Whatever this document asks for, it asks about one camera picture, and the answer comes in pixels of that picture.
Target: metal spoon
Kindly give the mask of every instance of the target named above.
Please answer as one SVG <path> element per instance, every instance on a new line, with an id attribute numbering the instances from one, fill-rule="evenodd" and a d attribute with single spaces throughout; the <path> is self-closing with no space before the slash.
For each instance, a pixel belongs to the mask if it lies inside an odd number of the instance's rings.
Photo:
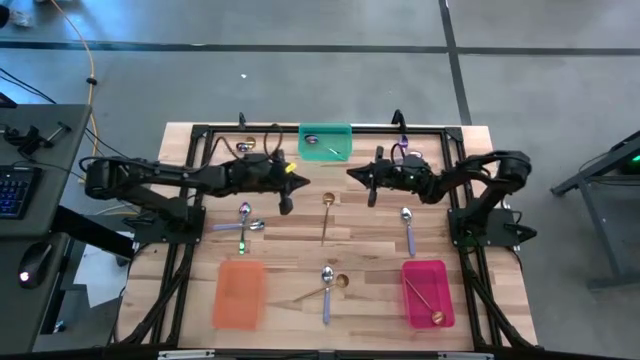
<path id="1" fill-rule="evenodd" d="M 327 233 L 327 219 L 329 218 L 329 207 L 336 201 L 336 196 L 332 193 L 324 193 L 322 195 L 322 202 L 327 206 L 327 210 L 324 212 L 324 225 L 322 226 L 322 240 L 320 246 L 324 246 L 324 236 Z"/>
<path id="2" fill-rule="evenodd" d="M 243 255 L 245 250 L 244 231 L 247 222 L 247 216 L 249 216 L 249 214 L 251 213 L 251 205 L 249 205 L 248 202 L 243 202 L 242 205 L 240 205 L 240 209 L 238 209 L 238 212 L 242 216 L 242 230 L 240 231 L 240 245 L 238 245 L 238 253 L 240 255 Z"/>
<path id="3" fill-rule="evenodd" d="M 324 310 L 322 311 L 322 322 L 325 325 L 329 325 L 329 291 L 330 284 L 333 281 L 333 269 L 330 266 L 325 266 L 322 268 L 322 281 L 327 284 L 327 287 L 324 289 Z"/>
<path id="4" fill-rule="evenodd" d="M 411 283 L 411 281 L 409 281 L 409 279 L 404 278 L 404 281 L 407 283 L 407 285 L 409 285 L 409 287 L 411 289 L 413 289 L 413 291 L 416 293 L 416 295 L 418 295 L 418 297 L 420 298 L 420 300 L 422 300 L 422 302 L 427 305 L 427 307 L 429 308 L 429 310 L 431 311 L 431 321 L 433 321 L 434 324 L 436 325 L 440 325 L 442 324 L 442 322 L 444 321 L 444 313 L 442 311 L 433 311 L 433 308 L 431 307 L 431 305 L 429 305 L 429 302 L 427 301 L 427 299 L 425 299 L 420 292 L 418 291 L 418 289 L 416 289 L 415 286 L 413 286 L 413 284 Z"/>
<path id="5" fill-rule="evenodd" d="M 248 225 L 242 225 L 241 223 L 240 224 L 217 224 L 217 225 L 213 225 L 211 227 L 211 230 L 213 231 L 237 230 L 237 229 L 242 229 L 243 226 L 251 231 L 262 230 L 264 229 L 264 220 L 255 219 Z"/>
<path id="6" fill-rule="evenodd" d="M 331 284 L 331 285 L 329 285 L 329 287 L 331 288 L 331 287 L 334 287 L 334 286 L 336 286 L 336 285 L 337 285 L 339 288 L 341 288 L 341 289 L 346 288 L 346 287 L 349 285 L 349 277 L 348 277 L 347 275 L 345 275 L 345 274 L 340 274 L 340 275 L 338 275 L 338 277 L 336 278 L 336 282 L 335 282 L 335 283 L 333 283 L 333 284 Z M 308 298 L 309 296 L 315 295 L 315 294 L 317 294 L 317 293 L 321 292 L 321 291 L 322 291 L 322 290 L 324 290 L 324 289 L 326 289 L 326 288 L 321 287 L 320 289 L 317 289 L 317 290 L 313 290 L 313 291 L 311 291 L 311 292 L 308 292 L 308 293 L 306 293 L 306 294 L 304 294 L 304 295 L 300 296 L 299 298 L 297 298 L 297 299 L 293 300 L 293 302 L 298 302 L 298 301 L 300 301 L 300 300 L 306 299 L 306 298 Z"/>
<path id="7" fill-rule="evenodd" d="M 244 142 L 236 143 L 236 150 L 239 152 L 248 152 L 256 146 L 256 139 L 249 136 Z"/>
<path id="8" fill-rule="evenodd" d="M 407 135 L 405 134 L 400 135 L 400 139 L 398 140 L 398 145 L 400 145 L 403 149 L 406 149 L 409 147 L 409 138 L 407 137 Z"/>
<path id="9" fill-rule="evenodd" d="M 322 146 L 323 148 L 331 151 L 334 155 L 338 156 L 340 159 L 342 159 L 342 154 L 340 154 L 338 151 L 333 150 L 330 147 L 324 146 L 322 144 L 320 144 L 320 139 L 316 136 L 316 135 L 305 135 L 304 137 L 304 141 L 307 142 L 307 144 L 319 144 L 320 146 Z"/>
<path id="10" fill-rule="evenodd" d="M 416 256 L 416 243 L 413 241 L 413 229 L 411 228 L 411 219 L 413 214 L 409 208 L 402 208 L 400 216 L 407 223 L 407 240 L 409 241 L 409 255 Z"/>
<path id="11" fill-rule="evenodd" d="M 415 157 L 417 157 L 418 159 L 422 159 L 422 153 L 420 151 L 412 151 L 409 153 L 409 155 L 413 155 Z"/>

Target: keyboard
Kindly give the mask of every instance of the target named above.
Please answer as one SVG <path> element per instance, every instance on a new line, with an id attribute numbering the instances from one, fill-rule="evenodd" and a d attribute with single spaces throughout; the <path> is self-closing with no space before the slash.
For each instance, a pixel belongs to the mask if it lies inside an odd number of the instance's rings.
<path id="1" fill-rule="evenodd" d="M 0 166 L 0 220 L 24 217 L 42 169 Z"/>

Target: concrete floor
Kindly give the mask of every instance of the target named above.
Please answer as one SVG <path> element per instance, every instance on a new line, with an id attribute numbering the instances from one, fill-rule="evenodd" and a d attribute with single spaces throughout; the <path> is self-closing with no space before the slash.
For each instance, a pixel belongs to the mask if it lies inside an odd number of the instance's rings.
<path id="1" fill-rule="evenodd" d="M 62 4 L 85 37 L 208 44 L 446 44 L 437 0 L 71 0 Z M 75 39 L 50 5 L 14 0 L 36 27 L 0 41 Z M 640 47 L 633 0 L 450 0 L 458 46 Z M 412 124 L 460 124 L 445 54 L 94 52 L 101 137 L 153 158 L 169 121 L 387 123 L 401 108 Z M 640 290 L 592 294 L 586 280 L 608 264 L 579 194 L 548 189 L 638 130 L 638 57 L 461 56 L 474 125 L 494 147 L 532 158 L 527 187 L 510 203 L 538 237 L 523 246 L 524 276 L 542 346 L 640 357 Z M 0 65 L 58 102 L 86 101 L 84 51 L 0 51 Z M 19 102 L 41 99 L 0 82 Z M 90 152 L 83 144 L 80 154 Z M 87 213 L 72 180 L 63 202 Z"/>

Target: wooden table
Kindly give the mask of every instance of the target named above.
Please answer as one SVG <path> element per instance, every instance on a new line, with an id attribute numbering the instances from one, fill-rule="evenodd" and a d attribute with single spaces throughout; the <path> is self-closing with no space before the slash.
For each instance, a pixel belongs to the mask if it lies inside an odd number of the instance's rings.
<path id="1" fill-rule="evenodd" d="M 167 124 L 159 159 L 184 164 L 192 123 Z M 492 150 L 489 130 L 484 126 L 463 127 L 468 155 Z M 247 134 L 223 134 L 232 146 Z M 262 149 L 262 134 L 256 151 Z M 276 136 L 270 138 L 275 146 Z M 218 199 L 205 197 L 207 221 L 203 240 L 193 258 L 179 346 L 182 348 L 262 348 L 340 350 L 472 350 L 469 318 L 458 254 L 450 243 L 445 197 L 435 205 L 420 204 L 416 195 L 378 190 L 376 207 L 366 205 L 368 191 L 345 173 L 347 168 L 368 164 L 377 145 L 385 157 L 396 135 L 354 135 L 353 154 L 348 163 L 305 162 L 297 153 L 297 134 L 285 134 L 282 149 L 287 161 L 297 164 L 296 173 L 311 184 L 296 190 L 294 210 L 288 216 L 278 212 L 276 194 L 242 194 Z M 434 172 L 443 168 L 442 151 L 436 136 L 411 136 L 410 148 L 424 154 Z M 201 159 L 201 151 L 196 159 Z M 231 159 L 224 146 L 216 150 L 213 164 Z M 474 193 L 483 190 L 474 182 Z M 178 189 L 155 186 L 165 196 L 177 196 Z M 327 238 L 320 246 L 325 206 L 322 194 L 331 191 Z M 211 232 L 213 224 L 239 220 L 238 207 L 248 201 L 251 218 L 266 221 L 263 232 L 247 232 L 248 253 L 238 255 L 239 231 Z M 414 213 L 416 260 L 439 259 L 447 266 L 455 311 L 455 326 L 416 331 L 404 317 L 400 291 L 400 268 L 410 260 L 406 230 L 399 212 L 408 206 Z M 536 343 L 522 274 L 514 255 L 504 249 L 487 248 L 487 262 L 498 305 L 525 339 Z M 128 335 L 148 312 L 158 296 L 167 245 L 147 247 L 131 267 L 120 309 L 119 334 Z M 257 331 L 218 330 L 212 327 L 218 267 L 225 260 L 258 260 L 267 276 L 266 309 Z M 322 296 L 294 303 L 296 297 L 322 286 L 320 270 L 330 264 L 336 273 L 351 280 L 345 289 L 334 288 L 331 323 L 322 323 Z M 168 332 L 173 304 L 168 306 Z M 489 341 L 484 306 L 479 306 L 483 335 Z"/>

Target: desk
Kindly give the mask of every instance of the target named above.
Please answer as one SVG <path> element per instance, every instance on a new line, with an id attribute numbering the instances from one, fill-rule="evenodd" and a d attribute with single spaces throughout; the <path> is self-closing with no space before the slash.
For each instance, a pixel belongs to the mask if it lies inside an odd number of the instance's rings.
<path id="1" fill-rule="evenodd" d="M 62 121 L 71 131 L 61 133 L 53 140 L 52 148 L 40 148 L 32 157 L 40 163 L 71 169 L 90 113 L 88 105 L 19 105 L 16 109 L 0 109 L 0 122 L 18 129 L 21 135 L 32 125 L 40 130 L 41 136 L 48 137 L 59 128 L 58 121 Z M 1 137 L 0 156 L 2 165 L 25 160 L 15 146 Z M 30 166 L 26 162 L 19 165 Z M 49 232 L 69 174 L 61 169 L 41 167 L 43 174 L 24 219 L 0 220 L 0 238 L 43 236 Z"/>
<path id="2" fill-rule="evenodd" d="M 48 137 L 59 128 L 58 122 L 71 129 L 58 135 L 53 140 L 53 147 L 36 150 L 32 155 L 35 164 L 26 162 L 15 146 L 0 137 L 2 165 L 23 161 L 17 165 L 35 166 L 43 170 L 25 217 L 21 220 L 0 219 L 0 244 L 5 239 L 45 236 L 51 230 L 68 233 L 71 237 L 126 259 L 133 256 L 131 239 L 59 206 L 69 177 L 65 169 L 70 170 L 73 166 L 90 113 L 91 107 L 88 105 L 19 105 L 15 109 L 0 109 L 2 127 L 8 125 L 16 128 L 21 135 L 26 134 L 29 126 L 35 126 L 41 136 Z"/>
<path id="3" fill-rule="evenodd" d="M 18 284 L 18 266 L 24 252 L 36 240 L 4 240 L 0 243 L 0 309 L 3 326 L 0 327 L 0 354 L 30 352 L 41 328 L 45 310 L 61 274 L 59 269 L 69 237 L 65 234 L 53 234 L 44 239 L 52 245 L 49 271 L 35 289 L 23 289 Z"/>
<path id="4" fill-rule="evenodd" d="M 184 164 L 192 126 L 191 123 L 167 124 L 160 161 Z M 492 150 L 487 127 L 463 127 L 462 133 L 468 155 Z M 256 151 L 262 151 L 262 134 L 218 135 L 224 135 L 232 146 L 248 135 L 254 136 L 259 143 Z M 270 137 L 271 146 L 275 145 L 275 138 Z M 311 185 L 293 193 L 294 210 L 288 216 L 280 216 L 276 194 L 205 197 L 205 234 L 193 257 L 179 347 L 472 350 L 459 257 L 448 234 L 448 197 L 436 205 L 421 205 L 415 195 L 379 189 L 376 207 L 368 208 L 368 191 L 345 173 L 347 168 L 372 161 L 377 145 L 384 146 L 388 154 L 396 140 L 397 135 L 391 134 L 354 135 L 354 150 L 347 163 L 320 163 L 302 161 L 297 153 L 297 134 L 285 134 L 282 149 L 287 161 L 295 162 L 296 173 L 311 180 Z M 442 170 L 439 139 L 411 135 L 409 142 L 411 150 L 424 154 L 434 172 Z M 196 158 L 200 159 L 202 149 L 198 152 Z M 220 145 L 212 163 L 230 159 L 228 150 Z M 475 194 L 483 190 L 479 183 L 473 183 L 473 187 Z M 178 195 L 177 188 L 154 186 L 154 190 L 165 196 Z M 321 198 L 326 191 L 336 195 L 336 203 L 329 212 L 325 246 L 320 247 L 325 211 Z M 237 222 L 237 209 L 243 201 L 251 203 L 254 209 L 251 218 L 263 218 L 266 228 L 264 232 L 247 232 L 248 253 L 238 255 L 238 231 L 214 233 L 207 229 L 213 224 Z M 415 331 L 404 318 L 399 270 L 410 257 L 405 226 L 399 216 L 402 206 L 408 206 L 414 213 L 415 259 L 439 259 L 447 266 L 456 316 L 452 328 Z M 487 248 L 486 251 L 498 305 L 520 333 L 536 343 L 518 262 L 506 250 Z M 133 263 L 120 309 L 121 337 L 131 333 L 156 300 L 166 254 L 166 245 L 153 244 Z M 212 328 L 218 268 L 225 260 L 258 260 L 265 264 L 267 303 L 257 331 Z M 331 264 L 336 273 L 347 274 L 351 280 L 346 289 L 332 291 L 329 326 L 322 323 L 322 296 L 292 302 L 322 286 L 320 270 L 326 264 Z M 487 339 L 486 313 L 480 300 L 478 304 L 482 332 Z M 167 335 L 170 318 L 165 317 L 162 339 Z"/>

